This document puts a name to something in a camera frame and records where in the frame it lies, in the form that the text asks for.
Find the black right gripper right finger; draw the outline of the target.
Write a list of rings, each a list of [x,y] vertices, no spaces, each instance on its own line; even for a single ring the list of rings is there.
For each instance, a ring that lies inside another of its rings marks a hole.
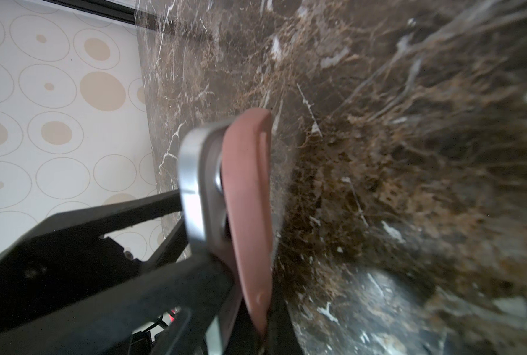
[[[296,336],[287,304],[281,294],[280,286],[273,284],[272,298],[267,312],[267,331],[264,354],[267,355],[303,355]]]

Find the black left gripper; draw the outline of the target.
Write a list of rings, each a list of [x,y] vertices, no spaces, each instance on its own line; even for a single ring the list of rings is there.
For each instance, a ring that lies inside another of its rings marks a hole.
[[[146,198],[53,214],[23,235],[25,240],[53,235],[99,236],[182,211],[179,190]],[[35,251],[24,245],[0,255],[0,333],[56,312],[71,303],[174,263],[187,246],[178,222],[153,255],[130,260],[111,238],[95,237],[88,246],[78,237],[65,251]]]

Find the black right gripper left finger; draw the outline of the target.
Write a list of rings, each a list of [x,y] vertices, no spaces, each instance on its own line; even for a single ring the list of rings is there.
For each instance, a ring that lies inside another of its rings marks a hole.
[[[191,257],[0,333],[0,354],[102,354],[174,308],[175,322],[152,352],[193,354],[232,284],[219,260]]]

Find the pink phone case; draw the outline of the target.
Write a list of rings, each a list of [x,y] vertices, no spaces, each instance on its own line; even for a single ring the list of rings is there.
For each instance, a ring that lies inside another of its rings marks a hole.
[[[222,186],[239,281],[261,337],[272,298],[271,140],[271,112],[252,108],[228,127],[222,146]]]

